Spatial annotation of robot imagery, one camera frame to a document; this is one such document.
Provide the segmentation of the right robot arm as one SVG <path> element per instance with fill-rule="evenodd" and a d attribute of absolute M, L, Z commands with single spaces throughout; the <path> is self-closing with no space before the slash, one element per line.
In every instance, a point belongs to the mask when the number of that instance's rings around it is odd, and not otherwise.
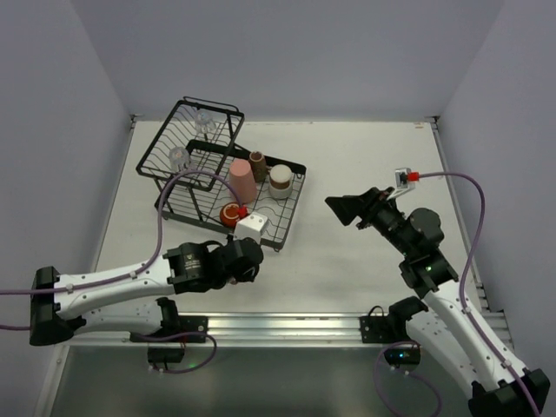
<path fill-rule="evenodd" d="M 428 208 L 402 213 L 393 189 L 329 196 L 339 221 L 377 230 L 403 256 L 400 274 L 414 295 L 382 317 L 361 319 L 362 330 L 384 341 L 414 342 L 430 353 L 467 397 L 474 416 L 538 416 L 551 383 L 530 369 L 494 332 L 467 296 L 465 285 L 440 251 L 440 217 Z"/>

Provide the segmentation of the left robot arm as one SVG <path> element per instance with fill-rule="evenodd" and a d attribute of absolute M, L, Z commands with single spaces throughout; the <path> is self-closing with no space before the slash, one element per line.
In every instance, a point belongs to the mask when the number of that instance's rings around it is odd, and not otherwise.
<path fill-rule="evenodd" d="M 173 295 L 252 282 L 262 261 L 261 246 L 245 238 L 187 242 L 152 262 L 87 275 L 40 268 L 31 287 L 30 345 L 96 331 L 128 331 L 150 341 L 171 336 L 180 327 Z"/>

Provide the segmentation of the red orange mug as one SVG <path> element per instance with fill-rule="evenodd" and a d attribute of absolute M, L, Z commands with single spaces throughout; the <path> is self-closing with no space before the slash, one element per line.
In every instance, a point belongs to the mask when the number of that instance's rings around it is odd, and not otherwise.
<path fill-rule="evenodd" d="M 242 209 L 237 202 L 229 202 L 220 210 L 220 221 L 227 228 L 235 228 L 242 218 Z"/>

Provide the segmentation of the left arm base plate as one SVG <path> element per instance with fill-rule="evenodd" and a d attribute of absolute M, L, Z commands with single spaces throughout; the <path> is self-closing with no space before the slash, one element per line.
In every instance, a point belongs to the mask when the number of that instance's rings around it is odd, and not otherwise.
<path fill-rule="evenodd" d="M 181 315 L 179 317 L 179 334 L 184 333 L 178 340 L 182 344 L 205 343 L 209 329 L 209 318 L 205 315 Z"/>

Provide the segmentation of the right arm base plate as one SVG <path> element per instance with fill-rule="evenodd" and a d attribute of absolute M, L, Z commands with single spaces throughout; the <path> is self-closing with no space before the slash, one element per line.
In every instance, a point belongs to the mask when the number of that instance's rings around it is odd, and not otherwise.
<path fill-rule="evenodd" d="M 407 324 L 416 324 L 418 314 L 395 314 L 385 316 L 363 315 L 358 318 L 361 342 L 367 344 L 393 344 L 412 341 L 407 333 Z"/>

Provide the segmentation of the white and brown cup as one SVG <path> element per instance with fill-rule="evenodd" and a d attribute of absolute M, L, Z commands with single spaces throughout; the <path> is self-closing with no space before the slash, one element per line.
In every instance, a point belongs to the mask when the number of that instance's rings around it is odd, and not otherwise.
<path fill-rule="evenodd" d="M 269 171 L 269 194 L 276 200 L 283 200 L 291 195 L 293 173 L 287 165 L 275 165 Z"/>

